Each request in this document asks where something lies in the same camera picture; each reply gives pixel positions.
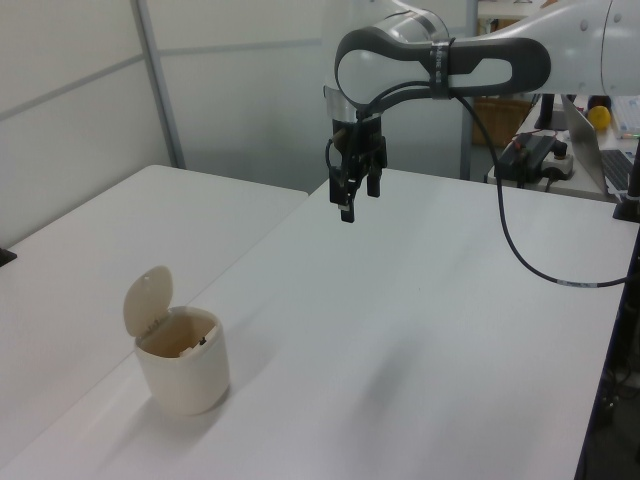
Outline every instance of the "laptop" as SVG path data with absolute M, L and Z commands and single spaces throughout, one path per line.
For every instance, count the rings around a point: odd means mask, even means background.
M 576 159 L 605 196 L 615 195 L 621 200 L 629 187 L 632 160 L 620 150 L 600 150 L 596 130 L 589 120 L 565 95 L 562 105 Z

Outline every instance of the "black cable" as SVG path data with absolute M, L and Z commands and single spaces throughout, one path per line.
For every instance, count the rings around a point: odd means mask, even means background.
M 587 480 L 587 439 L 582 446 L 582 480 Z
M 547 182 L 547 186 L 544 187 L 544 193 L 549 193 L 549 190 L 551 190 L 551 184 L 555 181 L 556 179 L 553 174 L 549 175 L 549 181 Z
M 329 139 L 327 146 L 324 148 L 324 161 L 327 163 L 329 173 L 331 173 L 331 159 L 329 158 L 329 152 L 331 151 L 331 145 L 333 145 L 333 139 Z
M 485 141 L 487 142 L 487 145 L 489 146 L 489 151 L 491 152 L 491 159 L 493 160 L 493 166 L 494 166 L 494 170 L 495 170 L 495 176 L 496 176 L 496 185 L 498 187 L 498 208 L 500 211 L 500 223 L 502 224 L 502 231 L 504 232 L 504 236 L 507 240 L 507 243 L 509 244 L 509 248 L 511 248 L 511 251 L 513 252 L 513 254 L 516 256 L 516 258 L 520 261 L 520 263 L 527 269 L 529 270 L 531 273 L 537 275 L 538 277 L 547 280 L 548 282 L 551 283 L 555 283 L 558 285 L 562 285 L 565 287 L 576 287 L 576 288 L 605 288 L 605 287 L 613 287 L 616 285 L 622 285 L 625 284 L 627 282 L 636 282 L 638 280 L 640 280 L 640 273 L 636 273 L 634 275 L 631 276 L 627 276 L 624 278 L 620 278 L 618 280 L 613 280 L 610 282 L 600 282 L 600 283 L 581 283 L 581 282 L 569 282 L 566 280 L 559 280 L 557 278 L 554 278 L 550 275 L 547 275 L 545 273 L 542 273 L 541 271 L 537 270 L 536 268 L 532 267 L 520 254 L 520 252 L 518 251 L 518 249 L 516 248 L 515 244 L 513 243 L 513 239 L 511 238 L 511 234 L 509 233 L 509 228 L 507 227 L 507 219 L 504 213 L 504 197 L 503 197 L 503 193 L 502 193 L 502 177 L 500 176 L 499 170 L 498 170 L 498 155 L 496 154 L 496 149 L 495 146 L 493 145 L 493 141 L 491 140 L 491 135 L 489 135 L 489 132 L 487 131 L 486 127 L 484 126 L 484 124 L 482 123 L 482 120 L 480 119 L 480 117 L 478 116 L 478 114 L 476 113 L 476 111 L 473 109 L 473 107 L 471 107 L 471 105 L 469 105 L 469 102 L 467 102 L 463 97 L 459 96 L 459 95 L 455 95 L 455 97 L 464 108 L 466 108 L 466 110 L 469 112 L 469 114 L 471 115 L 471 117 L 473 118 L 474 122 L 476 123 L 476 125 L 478 126 L 478 128 L 480 129 L 480 131 L 482 132 L 482 135 L 484 136 Z
M 373 100 L 371 100 L 371 102 L 364 108 L 363 113 L 365 115 L 369 115 L 371 114 L 373 108 L 378 105 L 380 102 L 382 102 L 382 100 L 384 100 L 385 97 L 387 97 L 388 95 L 397 92 L 398 90 L 402 90 L 404 88 L 410 88 L 410 87 L 427 87 L 424 89 L 421 89 L 421 91 L 425 91 L 425 97 L 424 98 L 429 98 L 429 92 L 431 91 L 429 86 L 431 84 L 429 82 L 425 82 L 423 80 L 414 80 L 411 82 L 404 82 L 404 83 L 399 83 L 398 85 L 395 85 L 391 88 L 387 88 L 386 90 L 384 90 L 382 93 L 380 93 L 378 96 L 376 96 Z

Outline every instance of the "open lid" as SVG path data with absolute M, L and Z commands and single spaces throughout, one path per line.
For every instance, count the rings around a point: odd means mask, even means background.
M 141 337 L 167 316 L 173 297 L 171 272 L 154 267 L 138 278 L 124 299 L 124 324 L 132 337 Z

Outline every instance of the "electronic device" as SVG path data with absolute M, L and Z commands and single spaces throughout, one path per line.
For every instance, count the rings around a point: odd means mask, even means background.
M 619 150 L 600 151 L 598 136 L 593 125 L 578 111 L 573 102 L 562 96 L 571 146 L 576 159 L 582 164 L 604 195 L 618 195 L 626 192 L 629 185 L 632 163 Z M 605 175 L 603 159 L 606 156 L 606 169 L 610 176 Z M 613 186 L 609 189 L 607 181 Z
M 565 0 L 497 32 L 453 39 L 437 14 L 400 0 L 329 0 L 324 94 L 333 137 L 326 157 L 342 219 L 354 220 L 365 177 L 369 194 L 380 195 L 387 166 L 381 115 L 401 102 L 640 94 L 639 7 L 636 0 Z M 332 145 L 340 165 L 329 161 Z
M 521 133 L 507 145 L 498 159 L 498 175 L 503 180 L 518 182 L 520 187 L 525 183 L 538 182 L 542 178 L 542 162 L 556 141 L 549 136 Z

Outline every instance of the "white table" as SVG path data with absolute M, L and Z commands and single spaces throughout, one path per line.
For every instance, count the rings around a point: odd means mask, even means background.
M 165 264 L 189 302 L 307 195 L 148 167 L 11 248 L 0 269 L 0 467 L 131 351 L 122 303 Z
M 578 107 L 586 108 L 587 106 L 587 98 L 586 97 L 578 97 L 576 99 L 575 104 Z M 554 110 L 562 111 L 562 103 L 560 95 L 556 95 L 554 104 Z M 529 112 L 527 118 L 523 122 L 523 124 L 518 129 L 518 133 L 524 132 L 533 132 L 536 130 L 535 123 L 540 116 L 540 107 L 541 102 L 538 102 Z M 535 135 L 554 135 L 553 131 L 542 131 L 535 133 Z M 573 155 L 573 148 L 571 148 L 571 138 L 569 136 L 569 132 L 559 132 L 558 140 L 565 142 L 568 146 L 567 153 Z M 635 152 L 637 149 L 637 140 L 621 140 L 616 137 L 614 129 L 609 127 L 606 131 L 598 132 L 598 146 L 600 150 L 607 149 L 620 149 L 629 159 L 633 159 L 635 156 Z M 596 183 L 591 178 L 591 175 L 585 170 L 578 159 L 574 159 L 573 162 L 573 175 L 569 180 L 558 180 L 551 185 L 549 189 L 550 193 L 556 193 L 559 195 L 570 195 L 572 197 L 580 197 L 580 198 L 588 198 L 591 200 L 600 200 L 600 201 L 612 201 L 612 199 L 607 198 L 600 188 L 596 185 Z M 494 184 L 496 182 L 494 169 L 491 168 L 489 173 L 486 176 L 487 183 Z M 528 190 L 536 190 L 539 192 L 544 192 L 548 179 L 543 178 L 536 183 L 527 183 L 525 188 Z M 504 181 L 504 185 L 515 187 L 515 182 Z
M 478 19 L 522 20 L 540 11 L 544 0 L 514 3 L 513 0 L 478 2 Z
M 495 187 L 382 182 L 353 225 L 325 184 L 192 302 L 224 323 L 222 406 L 163 413 L 130 356 L 0 478 L 572 480 L 622 289 L 521 267 Z M 613 205 L 505 200 L 542 270 L 627 271 L 638 226 Z

